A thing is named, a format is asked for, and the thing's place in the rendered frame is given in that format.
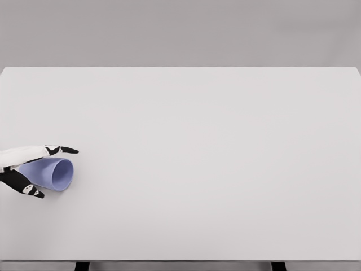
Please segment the light purple cup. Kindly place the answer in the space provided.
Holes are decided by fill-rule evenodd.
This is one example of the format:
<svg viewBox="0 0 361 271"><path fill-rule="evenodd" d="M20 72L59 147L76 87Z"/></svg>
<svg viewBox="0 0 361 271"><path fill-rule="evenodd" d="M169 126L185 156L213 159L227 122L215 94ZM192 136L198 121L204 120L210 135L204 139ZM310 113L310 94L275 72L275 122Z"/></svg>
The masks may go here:
<svg viewBox="0 0 361 271"><path fill-rule="evenodd" d="M64 191L72 182L74 167L68 159L42 158L19 166L19 172L37 186Z"/></svg>

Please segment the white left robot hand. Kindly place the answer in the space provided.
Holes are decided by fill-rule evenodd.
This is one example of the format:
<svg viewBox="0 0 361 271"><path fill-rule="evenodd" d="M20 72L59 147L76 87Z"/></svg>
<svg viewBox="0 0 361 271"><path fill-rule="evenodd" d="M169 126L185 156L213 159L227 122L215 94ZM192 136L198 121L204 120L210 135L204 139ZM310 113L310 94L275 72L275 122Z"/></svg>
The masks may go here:
<svg viewBox="0 0 361 271"><path fill-rule="evenodd" d="M58 145L29 145L2 150L0 151L0 182L20 194L43 199L44 193L17 171L16 167L61 153L78 154L79 151Z"/></svg>

